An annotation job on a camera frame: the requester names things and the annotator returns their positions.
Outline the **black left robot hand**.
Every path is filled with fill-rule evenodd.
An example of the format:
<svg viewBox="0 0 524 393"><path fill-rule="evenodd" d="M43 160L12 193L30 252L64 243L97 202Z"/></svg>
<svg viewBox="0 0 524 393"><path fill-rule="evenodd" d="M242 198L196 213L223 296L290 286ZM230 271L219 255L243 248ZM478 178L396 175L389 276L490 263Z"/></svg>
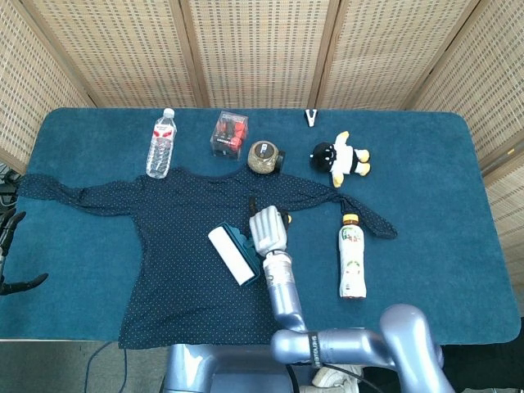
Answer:
<svg viewBox="0 0 524 393"><path fill-rule="evenodd" d="M48 277L48 273L43 273L28 282L6 282L5 280L5 261L11 248L15 230L25 216L25 211L17 213L16 208L11 208L1 214L1 296L34 289L45 282Z"/></svg>

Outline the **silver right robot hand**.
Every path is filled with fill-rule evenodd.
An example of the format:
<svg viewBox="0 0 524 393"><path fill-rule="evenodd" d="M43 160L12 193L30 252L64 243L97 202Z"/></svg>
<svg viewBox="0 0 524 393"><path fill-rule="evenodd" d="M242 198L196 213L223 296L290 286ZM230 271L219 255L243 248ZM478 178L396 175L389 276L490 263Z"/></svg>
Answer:
<svg viewBox="0 0 524 393"><path fill-rule="evenodd" d="M273 251L286 251L291 215L276 206L259 210L253 196L249 198L249 211L249 227L256 252L265 257Z"/></svg>

